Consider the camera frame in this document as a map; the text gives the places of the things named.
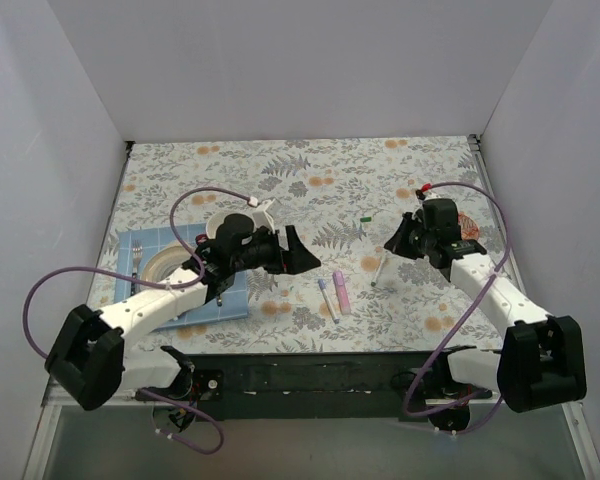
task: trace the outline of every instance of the gray floor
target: gray floor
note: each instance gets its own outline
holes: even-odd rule
[[[472,407],[479,414],[484,406]],[[234,420],[211,457],[157,437],[147,407],[64,407],[45,478],[426,479],[583,478],[562,409],[506,407],[484,429],[451,439],[392,419]],[[191,439],[212,445],[208,424]]]

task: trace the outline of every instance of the white wall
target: white wall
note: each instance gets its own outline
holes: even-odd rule
[[[480,133],[551,0],[49,0],[127,140]]]
[[[31,284],[94,264],[124,144],[46,1],[0,0],[0,480],[22,475],[47,376],[20,323]],[[90,278],[41,291],[43,348]]]
[[[600,454],[600,0],[556,0],[484,135],[530,295],[583,329]]]

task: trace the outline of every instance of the pink marker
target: pink marker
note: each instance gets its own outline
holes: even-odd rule
[[[347,295],[347,287],[344,282],[344,275],[340,270],[333,272],[333,283],[336,285],[336,295],[340,304],[340,312],[343,315],[351,313],[351,305],[349,304],[349,296]]]

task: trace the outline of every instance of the blue marker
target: blue marker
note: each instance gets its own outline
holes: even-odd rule
[[[327,304],[327,308],[329,309],[329,313],[331,314],[331,318],[333,318],[333,323],[340,323],[340,319],[336,314],[336,309],[333,308],[333,303],[331,303],[331,299],[327,295],[327,286],[324,283],[324,280],[318,280],[318,286],[320,286],[320,291],[322,292],[322,296],[324,297],[324,301]]]

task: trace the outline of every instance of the white marker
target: white marker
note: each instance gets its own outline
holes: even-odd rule
[[[384,264],[387,262],[387,251],[385,250],[384,253],[382,254],[382,258],[380,259],[380,264],[378,265],[378,268],[376,268],[376,273],[373,275],[373,280],[371,280],[371,286],[375,287],[376,284],[378,283],[378,277],[380,276],[380,272],[382,272],[382,268],[384,267]]]
[[[340,323],[340,319],[338,315],[336,315],[336,310],[333,308],[333,303],[331,303],[331,299],[327,295],[327,286],[324,283],[324,280],[318,280],[318,286],[320,287],[320,291],[322,292],[322,296],[324,297],[324,301],[327,304],[327,308],[329,309],[329,313],[331,314],[331,318],[333,318],[333,323]]]

